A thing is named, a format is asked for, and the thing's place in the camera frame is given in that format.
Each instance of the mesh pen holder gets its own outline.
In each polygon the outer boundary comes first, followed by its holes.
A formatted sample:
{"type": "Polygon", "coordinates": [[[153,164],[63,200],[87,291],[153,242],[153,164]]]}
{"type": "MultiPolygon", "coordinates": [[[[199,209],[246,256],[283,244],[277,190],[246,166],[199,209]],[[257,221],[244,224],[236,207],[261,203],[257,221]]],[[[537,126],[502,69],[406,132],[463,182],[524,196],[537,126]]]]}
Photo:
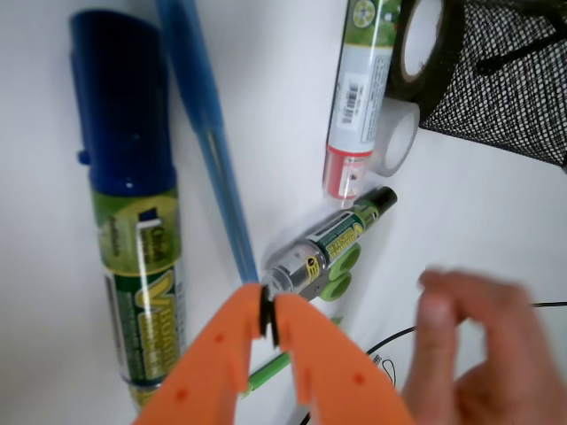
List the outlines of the mesh pen holder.
{"type": "Polygon", "coordinates": [[[462,52],[420,127],[567,172],[567,3],[459,1],[462,52]]]}

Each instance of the black cable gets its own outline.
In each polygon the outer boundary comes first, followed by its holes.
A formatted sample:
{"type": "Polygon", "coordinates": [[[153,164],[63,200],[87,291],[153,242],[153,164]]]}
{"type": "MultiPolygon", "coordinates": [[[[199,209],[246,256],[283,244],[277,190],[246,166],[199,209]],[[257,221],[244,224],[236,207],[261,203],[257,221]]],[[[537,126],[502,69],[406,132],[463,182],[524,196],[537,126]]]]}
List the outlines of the black cable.
{"type": "MultiPolygon", "coordinates": [[[[544,308],[544,307],[567,307],[567,302],[566,301],[559,301],[559,302],[555,302],[555,303],[536,303],[536,304],[532,304],[533,308],[544,308]]],[[[397,334],[394,334],[392,336],[388,336],[384,341],[379,342],[378,344],[374,345],[370,350],[368,350],[366,353],[368,355],[372,354],[373,352],[377,352],[378,350],[380,350],[382,347],[384,347],[386,344],[389,344],[392,341],[395,341],[398,338],[402,338],[403,336],[407,335],[407,334],[411,334],[412,332],[416,331],[416,327],[412,326],[411,328],[407,328],[404,329],[400,332],[398,332],[397,334]]],[[[393,362],[391,360],[384,360],[382,362],[382,368],[384,368],[384,363],[386,361],[390,361],[392,363],[393,366],[393,373],[394,373],[394,379],[393,381],[395,382],[395,376],[396,376],[396,367],[393,365],[393,362]]],[[[311,419],[311,415],[308,413],[306,415],[305,418],[303,418],[303,421],[301,421],[300,425],[307,425],[307,423],[309,422],[309,420],[311,419]]]]}
{"type": "Polygon", "coordinates": [[[390,381],[392,381],[393,386],[396,386],[396,383],[398,381],[398,378],[396,378],[396,366],[393,365],[393,361],[391,361],[390,359],[386,359],[382,362],[382,369],[386,372],[386,374],[388,375],[388,377],[390,378],[390,381]],[[386,369],[386,366],[384,366],[384,363],[390,363],[392,365],[392,371],[393,371],[393,378],[390,375],[390,372],[388,372],[388,369],[386,369]]]}
{"type": "Polygon", "coordinates": [[[378,344],[376,344],[375,346],[373,346],[370,350],[368,350],[366,353],[368,355],[372,354],[373,352],[376,352],[378,350],[380,350],[382,347],[384,347],[386,344],[389,344],[391,341],[394,341],[398,338],[401,338],[407,334],[411,334],[412,332],[414,332],[416,330],[415,326],[412,326],[411,328],[407,328],[402,330],[401,332],[398,332],[397,334],[394,334],[392,336],[388,336],[384,341],[379,342],[378,344]]]}

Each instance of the white table surface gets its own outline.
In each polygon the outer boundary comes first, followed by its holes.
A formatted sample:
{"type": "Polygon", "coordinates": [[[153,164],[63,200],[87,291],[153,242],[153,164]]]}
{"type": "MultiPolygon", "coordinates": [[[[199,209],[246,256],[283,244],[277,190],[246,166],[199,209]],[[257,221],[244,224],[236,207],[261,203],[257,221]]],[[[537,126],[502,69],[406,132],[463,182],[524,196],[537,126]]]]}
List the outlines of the white table surface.
{"type": "MultiPolygon", "coordinates": [[[[112,6],[155,21],[151,1],[0,3],[0,422],[131,422],[118,377],[68,55],[67,19],[112,6]]],[[[257,263],[283,228],[319,208],[345,0],[199,0],[257,263]]],[[[206,167],[172,84],[189,338],[238,286],[206,167]]],[[[368,349],[411,326],[431,264],[525,282],[567,300],[567,176],[553,166],[421,131],[387,180],[400,201],[362,241],[353,287],[328,311],[368,349]]],[[[567,373],[567,312],[542,318],[567,373]]],[[[463,370],[480,359],[464,332],[463,370]]],[[[254,343],[252,368],[273,355],[254,343]]],[[[381,351],[407,374],[411,337],[381,351]]],[[[238,403],[236,423],[295,424],[291,370],[238,403]]]]}

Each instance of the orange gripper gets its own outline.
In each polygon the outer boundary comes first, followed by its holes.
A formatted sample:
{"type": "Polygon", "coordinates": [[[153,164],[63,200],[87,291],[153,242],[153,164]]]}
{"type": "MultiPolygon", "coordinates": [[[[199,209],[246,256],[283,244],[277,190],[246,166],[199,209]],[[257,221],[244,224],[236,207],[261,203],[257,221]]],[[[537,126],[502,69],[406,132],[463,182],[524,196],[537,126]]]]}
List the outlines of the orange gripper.
{"type": "Polygon", "coordinates": [[[211,319],[140,414],[135,425],[230,425],[247,390],[252,340],[272,322],[291,352],[300,404],[322,425],[414,425],[390,380],[305,299],[259,284],[240,288],[211,319]]]}
{"type": "Polygon", "coordinates": [[[278,295],[277,331],[291,352],[298,402],[322,425],[413,425],[392,382],[304,298],[278,295]]]}

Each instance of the red marker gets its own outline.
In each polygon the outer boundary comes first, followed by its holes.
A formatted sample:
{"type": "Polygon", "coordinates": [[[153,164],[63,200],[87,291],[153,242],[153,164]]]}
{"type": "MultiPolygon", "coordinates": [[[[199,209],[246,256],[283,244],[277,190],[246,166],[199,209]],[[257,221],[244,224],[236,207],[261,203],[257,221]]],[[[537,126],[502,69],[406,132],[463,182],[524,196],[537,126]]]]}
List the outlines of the red marker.
{"type": "Polygon", "coordinates": [[[331,116],[325,193],[350,208],[366,181],[390,70],[400,0],[350,0],[331,116]]]}

